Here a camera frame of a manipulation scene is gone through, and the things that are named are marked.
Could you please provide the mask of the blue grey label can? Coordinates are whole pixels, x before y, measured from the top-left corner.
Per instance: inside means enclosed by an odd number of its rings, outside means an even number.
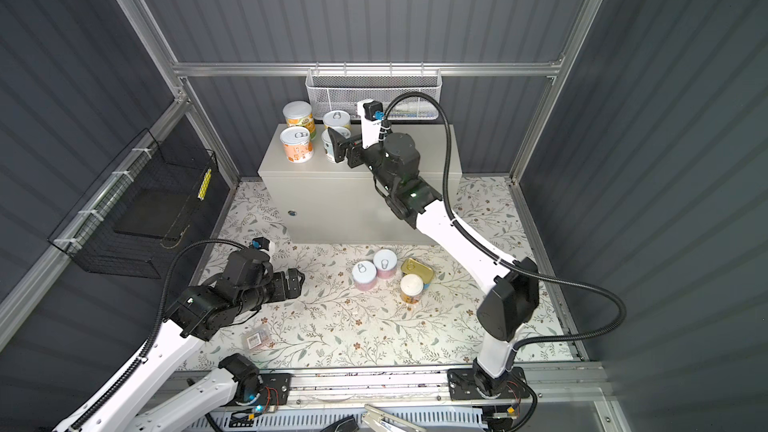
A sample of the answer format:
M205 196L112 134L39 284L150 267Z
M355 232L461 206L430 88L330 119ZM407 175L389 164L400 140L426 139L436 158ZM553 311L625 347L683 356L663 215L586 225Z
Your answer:
M330 162L334 163L335 162L335 157L334 157L334 152L333 152L332 140L331 140L331 136L330 136L330 133L329 133L330 130L336 131L344 139L350 138L352 133L346 127L327 127L325 129L325 131L322 133L321 139L322 139L322 142L323 142L326 158Z

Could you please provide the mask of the yellow label can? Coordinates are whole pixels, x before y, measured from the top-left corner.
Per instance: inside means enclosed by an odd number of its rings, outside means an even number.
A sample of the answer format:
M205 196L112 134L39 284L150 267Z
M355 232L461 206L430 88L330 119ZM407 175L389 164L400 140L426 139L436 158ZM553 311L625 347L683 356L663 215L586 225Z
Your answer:
M323 123L326 128L343 127L351 129L351 116L344 110L332 110L324 114Z

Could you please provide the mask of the orange peach label can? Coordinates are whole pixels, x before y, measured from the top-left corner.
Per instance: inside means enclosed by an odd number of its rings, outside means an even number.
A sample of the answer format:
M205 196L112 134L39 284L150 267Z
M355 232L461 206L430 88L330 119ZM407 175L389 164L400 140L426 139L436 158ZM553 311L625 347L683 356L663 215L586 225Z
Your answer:
M310 131L302 126L290 126L280 133L280 141L289 162L298 164L309 161L314 154Z

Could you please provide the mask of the green orange label can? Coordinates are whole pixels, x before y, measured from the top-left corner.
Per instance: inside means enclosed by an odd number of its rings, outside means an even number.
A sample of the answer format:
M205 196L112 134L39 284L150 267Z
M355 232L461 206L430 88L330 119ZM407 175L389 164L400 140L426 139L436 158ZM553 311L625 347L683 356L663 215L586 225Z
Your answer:
M310 138L316 136L315 119L312 106L305 101L291 101L282 109L286 123L290 127L304 127L310 133Z

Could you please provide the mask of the pink label can front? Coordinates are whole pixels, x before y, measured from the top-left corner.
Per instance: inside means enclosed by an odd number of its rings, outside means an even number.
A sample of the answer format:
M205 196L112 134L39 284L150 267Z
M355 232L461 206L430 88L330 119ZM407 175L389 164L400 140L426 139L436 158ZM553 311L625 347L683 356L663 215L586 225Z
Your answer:
M351 275L355 287L360 291L369 291L377 284L378 271L371 261L360 261L351 268Z

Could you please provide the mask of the pink label can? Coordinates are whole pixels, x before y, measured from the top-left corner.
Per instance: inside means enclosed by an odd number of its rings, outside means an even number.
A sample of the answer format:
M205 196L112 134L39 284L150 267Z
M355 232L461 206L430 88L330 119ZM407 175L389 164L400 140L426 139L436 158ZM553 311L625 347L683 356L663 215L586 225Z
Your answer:
M360 261L351 268L351 275L355 287L360 291L369 291L377 284L378 271L371 261Z
M388 280L397 273L398 257L393 250L381 249L373 256L373 263L379 279Z

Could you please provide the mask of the orange can plain lid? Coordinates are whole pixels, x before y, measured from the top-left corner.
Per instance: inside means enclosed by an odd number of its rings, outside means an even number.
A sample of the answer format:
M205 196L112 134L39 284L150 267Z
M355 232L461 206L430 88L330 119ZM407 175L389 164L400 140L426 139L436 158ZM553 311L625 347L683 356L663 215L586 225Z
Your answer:
M424 291L424 282L416 274L405 274L400 280L400 297L408 304L418 303Z

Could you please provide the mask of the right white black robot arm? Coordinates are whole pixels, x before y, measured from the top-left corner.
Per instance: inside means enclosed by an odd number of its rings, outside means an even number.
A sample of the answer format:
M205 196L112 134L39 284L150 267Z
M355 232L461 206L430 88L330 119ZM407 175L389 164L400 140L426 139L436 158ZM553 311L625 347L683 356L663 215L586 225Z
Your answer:
M334 161L365 166L374 187L394 215L440 245L475 280L484 294L476 317L485 332L472 366L474 388L495 398L512 381L513 343L538 308L538 269L502 253L456 216L440 193L420 176L420 154L412 137L391 133L365 148L363 137L329 132Z

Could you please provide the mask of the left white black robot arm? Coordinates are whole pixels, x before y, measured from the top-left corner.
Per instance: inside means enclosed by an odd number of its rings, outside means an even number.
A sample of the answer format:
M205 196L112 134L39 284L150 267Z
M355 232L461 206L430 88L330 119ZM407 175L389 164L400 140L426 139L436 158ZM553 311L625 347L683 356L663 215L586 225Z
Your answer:
M275 271L267 252L232 252L222 273L190 286L164 311L137 352L58 431L180 431L230 402L260 415L280 403L277 390L242 354L231 354L194 385L144 412L173 372L238 316L265 304L297 299L305 276L296 268Z

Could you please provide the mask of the grey metal cabinet box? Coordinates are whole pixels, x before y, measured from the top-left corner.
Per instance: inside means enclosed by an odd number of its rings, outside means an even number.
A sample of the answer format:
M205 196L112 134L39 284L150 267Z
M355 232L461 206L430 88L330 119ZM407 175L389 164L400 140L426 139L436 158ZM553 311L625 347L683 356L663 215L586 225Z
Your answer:
M426 235L396 218L374 191L370 171L331 162L322 140L302 163L287 159L277 126L259 168L292 242L298 244L432 245Z

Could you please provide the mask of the small clear plastic box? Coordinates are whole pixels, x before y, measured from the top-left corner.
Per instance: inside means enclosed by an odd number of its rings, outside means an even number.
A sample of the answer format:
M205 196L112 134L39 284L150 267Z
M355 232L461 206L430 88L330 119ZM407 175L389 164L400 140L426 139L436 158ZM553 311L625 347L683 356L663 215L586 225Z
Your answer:
M249 353L269 348L273 344L269 327L266 324L247 330L242 337L242 342L243 348Z

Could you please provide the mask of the pink label can back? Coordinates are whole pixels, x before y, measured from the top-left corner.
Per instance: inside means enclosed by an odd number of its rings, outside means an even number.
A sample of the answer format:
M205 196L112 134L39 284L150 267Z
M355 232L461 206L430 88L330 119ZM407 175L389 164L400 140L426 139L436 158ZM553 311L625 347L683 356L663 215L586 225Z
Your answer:
M397 273L398 257L393 250L381 249L373 256L373 263L379 279L388 280Z

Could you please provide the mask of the yellow tag on basket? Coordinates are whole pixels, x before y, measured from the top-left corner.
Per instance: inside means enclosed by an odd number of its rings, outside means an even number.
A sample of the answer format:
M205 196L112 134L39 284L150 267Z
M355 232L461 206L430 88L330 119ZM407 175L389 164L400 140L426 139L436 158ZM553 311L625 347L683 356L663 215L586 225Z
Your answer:
M198 188L198 192L196 195L199 201L205 200L211 178L212 178L212 169L208 168L201 179L200 186Z

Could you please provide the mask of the gold flat sardine tin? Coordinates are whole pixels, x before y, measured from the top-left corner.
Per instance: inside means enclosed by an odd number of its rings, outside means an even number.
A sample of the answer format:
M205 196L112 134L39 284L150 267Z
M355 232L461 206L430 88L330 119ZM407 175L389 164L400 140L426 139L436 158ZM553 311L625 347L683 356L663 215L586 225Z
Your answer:
M435 272L431 267L412 257L403 261L401 271L404 275L413 274L420 277L424 287L429 286L435 277Z

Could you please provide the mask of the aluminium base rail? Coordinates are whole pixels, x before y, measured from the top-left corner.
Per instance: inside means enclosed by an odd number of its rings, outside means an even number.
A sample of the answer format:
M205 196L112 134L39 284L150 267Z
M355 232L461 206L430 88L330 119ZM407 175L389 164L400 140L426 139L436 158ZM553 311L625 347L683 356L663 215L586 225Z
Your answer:
M603 366L596 362L528 362L523 377L541 403L595 402L613 395ZM278 389L280 410L382 406L491 405L524 399L523 392L504 391L489 398L467 377L455 384L449 372L469 376L469 366L382 366L263 370L268 385Z

